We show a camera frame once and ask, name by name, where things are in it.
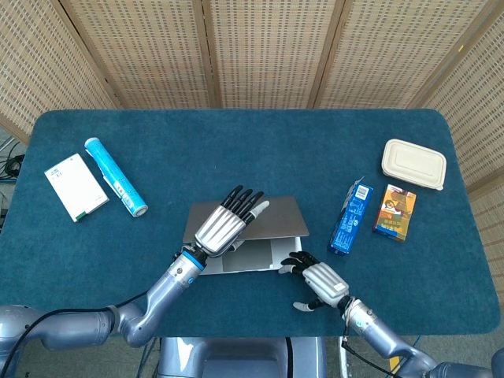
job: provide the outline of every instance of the silver laptop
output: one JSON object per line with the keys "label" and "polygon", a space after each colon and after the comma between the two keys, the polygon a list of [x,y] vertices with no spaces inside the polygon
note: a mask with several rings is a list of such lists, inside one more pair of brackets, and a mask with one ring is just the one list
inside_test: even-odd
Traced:
{"label": "silver laptop", "polygon": [[[301,236],[308,236],[298,203],[293,196],[270,197],[269,207],[239,236],[243,244],[222,258],[208,258],[202,274],[276,270],[289,252],[301,250]],[[189,212],[183,242],[193,244],[195,233],[219,202],[194,203]]]}

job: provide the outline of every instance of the blue tablecloth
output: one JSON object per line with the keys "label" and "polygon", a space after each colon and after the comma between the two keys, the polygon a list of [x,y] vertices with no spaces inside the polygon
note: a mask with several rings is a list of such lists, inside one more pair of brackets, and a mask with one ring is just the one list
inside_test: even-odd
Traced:
{"label": "blue tablecloth", "polygon": [[[132,218],[106,186],[84,141],[97,136],[149,205]],[[386,141],[447,158],[443,191],[384,176]],[[74,224],[44,171],[78,152],[110,201]],[[326,251],[348,187],[374,188],[350,256]],[[499,307],[446,121],[428,109],[66,110],[35,125],[0,235],[1,304],[42,310],[99,307],[150,287],[179,249],[192,202],[242,183],[294,195],[310,236],[351,294],[400,334],[488,332]],[[387,183],[417,194],[405,243],[372,233]],[[250,272],[200,277],[158,335],[340,335],[338,312],[300,313],[313,293],[297,276]]]}

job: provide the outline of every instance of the white food container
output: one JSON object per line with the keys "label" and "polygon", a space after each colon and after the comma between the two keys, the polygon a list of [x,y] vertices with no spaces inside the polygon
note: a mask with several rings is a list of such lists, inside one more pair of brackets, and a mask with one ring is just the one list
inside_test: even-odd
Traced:
{"label": "white food container", "polygon": [[441,191],[447,160],[438,151],[391,139],[385,145],[381,168],[386,176]]}

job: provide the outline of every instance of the blue cylindrical container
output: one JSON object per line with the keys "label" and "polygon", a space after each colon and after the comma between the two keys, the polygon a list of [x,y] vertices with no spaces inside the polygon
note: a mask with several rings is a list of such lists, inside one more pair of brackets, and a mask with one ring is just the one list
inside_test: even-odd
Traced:
{"label": "blue cylindrical container", "polygon": [[128,181],[119,166],[98,138],[89,138],[84,147],[102,171],[103,179],[110,185],[117,197],[124,203],[133,217],[143,215],[148,207],[142,197]]}

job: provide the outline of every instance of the woven panel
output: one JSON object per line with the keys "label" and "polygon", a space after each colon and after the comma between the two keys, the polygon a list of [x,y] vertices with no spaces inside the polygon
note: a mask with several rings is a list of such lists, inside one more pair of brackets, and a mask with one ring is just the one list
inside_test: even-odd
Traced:
{"label": "woven panel", "polygon": [[49,1],[0,2],[0,115],[24,140],[49,109],[115,108]]}
{"label": "woven panel", "polygon": [[486,0],[355,0],[320,107],[406,107]]}
{"label": "woven panel", "polygon": [[504,184],[471,203],[491,275],[504,304]]}
{"label": "woven panel", "polygon": [[126,106],[209,106],[191,1],[63,4]]}
{"label": "woven panel", "polygon": [[428,100],[450,124],[465,183],[504,166],[504,13]]}
{"label": "woven panel", "polygon": [[306,107],[334,0],[211,2],[226,107]]}

